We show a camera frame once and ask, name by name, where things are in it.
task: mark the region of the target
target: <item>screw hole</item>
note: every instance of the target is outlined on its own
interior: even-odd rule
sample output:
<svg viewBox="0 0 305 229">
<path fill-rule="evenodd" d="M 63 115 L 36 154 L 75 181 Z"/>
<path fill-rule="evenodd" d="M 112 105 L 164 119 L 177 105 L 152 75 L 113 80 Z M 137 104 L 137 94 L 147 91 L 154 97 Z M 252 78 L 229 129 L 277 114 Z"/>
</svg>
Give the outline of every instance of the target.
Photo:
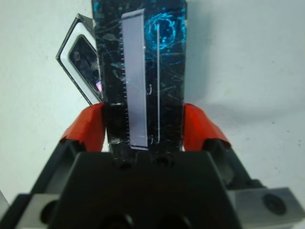
<svg viewBox="0 0 305 229">
<path fill-rule="evenodd" d="M 164 217 L 158 226 L 158 229 L 168 229 L 168 228 L 175 228 L 175 229 L 190 229 L 191 224 L 187 217 L 181 215 L 173 215 L 173 216 L 166 216 Z"/>
<path fill-rule="evenodd" d="M 101 229 L 132 229 L 132 218 L 128 215 L 108 216 L 102 223 Z"/>
<path fill-rule="evenodd" d="M 276 215 L 284 215 L 287 212 L 286 205 L 276 195 L 267 194 L 263 197 L 263 202 L 269 211 Z"/>
</svg>

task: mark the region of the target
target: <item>white background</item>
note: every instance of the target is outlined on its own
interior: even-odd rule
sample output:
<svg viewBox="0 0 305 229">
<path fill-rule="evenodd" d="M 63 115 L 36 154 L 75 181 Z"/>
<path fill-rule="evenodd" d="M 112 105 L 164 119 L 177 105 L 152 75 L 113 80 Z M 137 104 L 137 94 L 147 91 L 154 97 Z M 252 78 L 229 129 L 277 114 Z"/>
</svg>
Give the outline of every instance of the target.
<svg viewBox="0 0 305 229">
<path fill-rule="evenodd" d="M 185 101 L 223 130 L 253 178 L 305 206 L 305 1 L 191 0 Z M 72 0 L 0 1 L 0 190 L 28 192 L 87 106 L 55 55 Z"/>
</svg>

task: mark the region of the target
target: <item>white surface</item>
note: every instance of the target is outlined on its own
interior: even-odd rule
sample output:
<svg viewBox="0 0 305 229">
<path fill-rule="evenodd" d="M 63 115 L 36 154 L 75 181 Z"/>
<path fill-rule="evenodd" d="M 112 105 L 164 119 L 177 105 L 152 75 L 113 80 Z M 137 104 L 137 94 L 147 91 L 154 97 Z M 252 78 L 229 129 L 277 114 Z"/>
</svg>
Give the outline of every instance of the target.
<svg viewBox="0 0 305 229">
<path fill-rule="evenodd" d="M 188 7 L 186 102 L 220 126 L 253 178 L 290 187 L 305 206 L 305 1 Z M 9 202 L 30 190 L 87 105 L 54 59 L 76 13 L 90 16 L 90 1 L 0 1 L 0 189 Z"/>
<path fill-rule="evenodd" d="M 61 62 L 66 67 L 68 72 L 73 76 L 75 82 L 80 87 L 80 89 L 84 92 L 84 94 L 88 97 L 89 101 L 92 104 L 98 104 L 101 101 L 98 100 L 95 93 L 89 87 L 88 83 L 83 79 L 79 71 L 77 71 L 74 65 L 71 63 L 69 55 L 70 51 L 73 48 L 75 42 L 77 41 L 80 35 L 85 36 L 87 41 L 92 45 L 93 48 L 96 50 L 96 42 L 94 37 L 89 33 L 83 23 L 79 22 L 75 25 L 70 37 L 67 40 L 66 45 L 64 46 L 61 52 Z"/>
</svg>

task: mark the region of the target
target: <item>white plastic strip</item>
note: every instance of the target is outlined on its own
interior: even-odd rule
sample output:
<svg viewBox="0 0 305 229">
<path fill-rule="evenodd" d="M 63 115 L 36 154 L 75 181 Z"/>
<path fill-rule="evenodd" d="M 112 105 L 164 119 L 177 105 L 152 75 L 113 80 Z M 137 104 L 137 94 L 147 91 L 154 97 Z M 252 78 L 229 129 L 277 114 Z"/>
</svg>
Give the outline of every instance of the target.
<svg viewBox="0 0 305 229">
<path fill-rule="evenodd" d="M 130 147 L 147 150 L 144 9 L 122 15 Z"/>
</svg>

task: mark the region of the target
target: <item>black screw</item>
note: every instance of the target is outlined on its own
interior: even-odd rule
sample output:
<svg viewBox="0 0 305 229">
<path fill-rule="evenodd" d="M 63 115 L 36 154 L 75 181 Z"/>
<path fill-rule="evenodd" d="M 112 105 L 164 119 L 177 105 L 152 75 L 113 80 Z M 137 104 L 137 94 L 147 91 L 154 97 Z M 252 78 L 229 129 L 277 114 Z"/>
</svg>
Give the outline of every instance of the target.
<svg viewBox="0 0 305 229">
<path fill-rule="evenodd" d="M 263 202 L 268 210 L 276 215 L 281 216 L 287 212 L 285 203 L 274 194 L 264 195 Z"/>
</svg>

